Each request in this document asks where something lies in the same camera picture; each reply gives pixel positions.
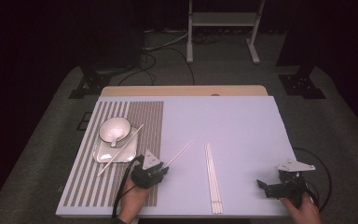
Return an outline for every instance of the person's arm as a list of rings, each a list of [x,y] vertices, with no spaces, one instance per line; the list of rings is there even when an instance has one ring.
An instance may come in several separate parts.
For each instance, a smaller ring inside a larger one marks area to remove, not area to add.
[[[123,189],[125,194],[121,197],[120,213],[117,218],[127,224],[131,223],[145,205],[149,192],[150,189],[136,187],[131,177],[129,177]]]
[[[303,193],[302,203],[299,209],[297,209],[287,198],[281,198],[280,200],[296,224],[322,223],[321,217],[319,216],[319,209],[310,200],[310,196],[307,193]]]

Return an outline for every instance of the white metal stand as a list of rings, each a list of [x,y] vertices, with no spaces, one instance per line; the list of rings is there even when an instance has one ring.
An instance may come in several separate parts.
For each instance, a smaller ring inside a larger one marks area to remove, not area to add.
[[[188,40],[187,62],[193,62],[193,26],[253,26],[252,37],[246,39],[252,60],[255,64],[260,63],[255,51],[255,35],[261,20],[266,0],[260,0],[257,12],[193,12],[193,0],[189,0],[188,6]]]

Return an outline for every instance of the chopstick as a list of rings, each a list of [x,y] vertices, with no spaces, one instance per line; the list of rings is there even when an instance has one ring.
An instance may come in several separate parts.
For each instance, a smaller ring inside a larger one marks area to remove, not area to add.
[[[179,151],[178,154],[176,154],[176,156],[174,156],[163,168],[168,167],[174,160],[176,160],[176,158],[178,158],[178,156],[180,156],[180,154],[182,154],[183,151],[185,151],[186,148],[188,148],[192,143],[194,142],[194,139],[191,140],[184,148],[182,148],[182,150]]]
[[[216,172],[214,171],[213,156],[211,150],[211,144],[205,144],[205,155],[207,161],[208,169],[208,179],[209,179],[209,191],[211,196],[211,206],[213,214],[222,214],[223,213],[223,204],[220,197],[219,185],[217,184]]]
[[[127,144],[132,140],[132,138],[142,129],[142,127],[144,127],[144,125],[142,124],[141,127],[139,127],[138,130],[136,130],[136,132],[131,136],[131,138],[127,141],[126,144],[124,144],[124,146],[121,148],[121,150],[114,156],[112,157],[112,159],[110,159],[110,161],[104,166],[104,168],[100,171],[100,173],[98,173],[97,176],[100,176],[107,167],[109,167],[110,163],[112,163],[112,161],[120,154],[120,152],[123,151],[123,149],[127,146]]]

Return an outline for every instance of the wooden table edge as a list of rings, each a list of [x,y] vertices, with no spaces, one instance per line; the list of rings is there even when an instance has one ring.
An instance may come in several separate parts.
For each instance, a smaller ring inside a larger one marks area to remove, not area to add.
[[[268,96],[260,85],[216,86],[107,86],[101,96]]]

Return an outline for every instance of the cable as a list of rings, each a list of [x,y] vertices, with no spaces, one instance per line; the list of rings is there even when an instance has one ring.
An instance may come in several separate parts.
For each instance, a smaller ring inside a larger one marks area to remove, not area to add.
[[[308,195],[312,198],[313,203],[316,205],[316,207],[319,208],[319,198],[316,197],[316,195],[315,195],[310,189],[302,187],[300,184],[298,184],[296,181],[294,181],[294,180],[292,180],[292,179],[290,179],[290,178],[288,178],[288,179],[286,179],[286,180],[289,181],[290,183],[292,183],[292,184],[298,186],[299,188],[301,188],[302,190],[304,190],[304,192],[308,193]]]
[[[186,56],[185,56],[181,51],[179,51],[179,50],[177,50],[177,49],[171,49],[171,48],[162,48],[162,49],[152,49],[152,50],[148,50],[147,52],[153,52],[153,51],[163,50],[163,49],[169,49],[169,50],[176,51],[176,52],[178,52],[178,53],[182,56],[182,58],[185,60],[185,62],[186,62],[186,64],[187,64],[188,70],[189,70],[190,73],[191,73],[191,78],[192,78],[193,86],[195,86],[195,85],[196,85],[196,80],[195,80],[195,78],[194,78],[193,70],[191,69],[190,64],[187,63]]]
[[[194,35],[193,43],[196,45],[202,45],[202,46],[212,45],[212,44],[222,41],[221,35],[217,35],[217,36],[219,36],[220,38],[217,39],[213,35],[204,35],[204,34]]]
[[[139,73],[142,73],[142,72],[146,72],[146,73],[149,75],[151,84],[152,84],[152,86],[154,86],[154,82],[155,82],[155,80],[156,80],[156,76],[153,75],[153,74],[151,74],[151,73],[149,73],[149,72],[147,72],[147,70],[150,69],[150,68],[152,68],[152,67],[154,67],[154,66],[156,65],[156,58],[155,58],[153,55],[151,55],[151,54],[145,53],[145,55],[146,55],[146,62],[147,62],[147,56],[149,56],[149,57],[151,57],[151,58],[153,59],[152,64],[151,64],[150,66],[148,66],[147,68],[143,68],[141,65],[139,65],[138,68],[141,69],[141,71],[137,71],[137,72],[134,72],[134,73],[131,73],[131,74],[127,75],[126,77],[124,77],[123,79],[121,79],[121,80],[118,82],[118,84],[117,84],[118,86],[120,86],[120,85],[121,85],[125,80],[127,80],[128,78],[130,78],[130,77],[132,77],[132,76],[135,76],[136,74],[139,74]]]
[[[310,185],[312,192],[316,195],[316,197],[317,197],[318,199],[320,199],[320,197],[319,197],[319,191],[318,191],[318,189],[316,189],[315,185],[313,185],[313,184],[312,184],[311,182],[309,182],[308,180],[305,180],[305,182],[306,182],[306,184]]]
[[[328,201],[330,200],[332,191],[333,191],[333,187],[332,187],[332,180],[331,180],[331,175],[330,172],[327,168],[327,166],[324,164],[324,162],[318,157],[316,156],[314,153],[310,152],[309,150],[306,150],[305,148],[301,148],[301,147],[293,147],[293,149],[299,150],[299,151],[304,151],[304,152],[308,152],[311,156],[313,156],[316,160],[318,160],[322,167],[325,169],[326,173],[327,173],[327,178],[328,178],[328,192],[327,192],[327,196],[326,199],[324,200],[324,204],[321,206],[321,208],[319,209],[319,212],[322,212],[324,210],[324,207],[327,205]]]
[[[182,34],[186,34],[187,33],[187,30],[163,30],[163,31],[160,31],[162,34],[167,34],[167,35],[176,35],[176,36],[179,36],[179,35],[182,35]]]
[[[117,207],[118,207],[118,202],[120,201],[121,197],[126,194],[127,192],[129,192],[130,190],[127,190],[126,192],[123,192],[124,186],[126,184],[127,178],[129,177],[130,171],[131,171],[131,167],[133,166],[133,164],[136,161],[139,161],[140,157],[136,157],[135,159],[133,159],[133,161],[130,161],[129,166],[127,167],[126,171],[124,172],[123,178],[121,179],[121,183],[120,183],[120,187],[118,187],[118,191],[117,191],[117,195],[116,195],[116,199],[115,199],[115,203],[113,204],[113,212],[112,212],[112,218],[115,218],[117,216]]]
[[[185,38],[186,36],[188,36],[188,33],[186,33],[185,35],[182,35],[182,36],[180,36],[180,37],[178,37],[178,38],[176,38],[176,39],[174,39],[174,40],[172,40],[172,41],[170,41],[170,42],[168,42],[168,43],[165,43],[165,44],[162,44],[162,45],[153,47],[153,48],[145,48],[145,50],[161,49],[161,48],[163,48],[163,47],[166,47],[166,46],[169,46],[169,45],[171,45],[171,44],[174,44],[174,43],[178,42],[179,40]]]
[[[136,185],[132,186],[132,188],[130,188],[130,189],[127,189],[126,192],[124,192],[124,193],[121,194],[121,198],[122,198],[126,193],[130,192],[130,190],[135,189],[135,187],[136,187]]]

